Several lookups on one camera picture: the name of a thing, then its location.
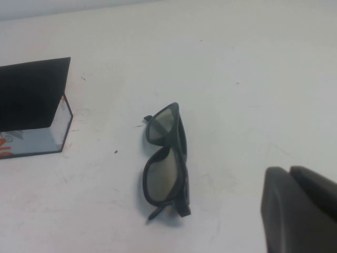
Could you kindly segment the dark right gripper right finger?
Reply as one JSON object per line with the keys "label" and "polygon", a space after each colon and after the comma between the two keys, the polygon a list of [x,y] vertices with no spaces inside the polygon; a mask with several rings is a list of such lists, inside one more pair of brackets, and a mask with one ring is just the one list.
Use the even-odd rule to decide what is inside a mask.
{"label": "dark right gripper right finger", "polygon": [[292,166],[290,175],[321,211],[336,215],[336,182],[303,166]]}

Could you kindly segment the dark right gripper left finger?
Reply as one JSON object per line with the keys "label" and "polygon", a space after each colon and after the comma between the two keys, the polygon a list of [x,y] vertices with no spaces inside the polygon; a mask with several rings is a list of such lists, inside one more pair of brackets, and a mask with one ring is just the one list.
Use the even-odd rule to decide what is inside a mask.
{"label": "dark right gripper left finger", "polygon": [[336,252],[336,215],[321,211],[281,167],[269,167],[261,201],[268,252]]}

